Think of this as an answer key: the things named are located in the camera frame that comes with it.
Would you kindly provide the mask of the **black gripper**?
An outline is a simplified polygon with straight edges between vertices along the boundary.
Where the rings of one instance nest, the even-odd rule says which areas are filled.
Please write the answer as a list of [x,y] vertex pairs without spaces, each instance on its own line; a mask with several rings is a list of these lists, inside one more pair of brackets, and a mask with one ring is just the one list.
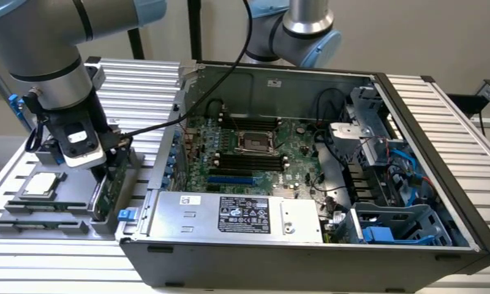
[[87,130],[88,148],[103,148],[104,151],[118,153],[127,150],[128,140],[122,138],[122,130],[116,125],[110,125],[104,108],[96,91],[91,91],[87,98],[87,111],[90,116],[91,130]]

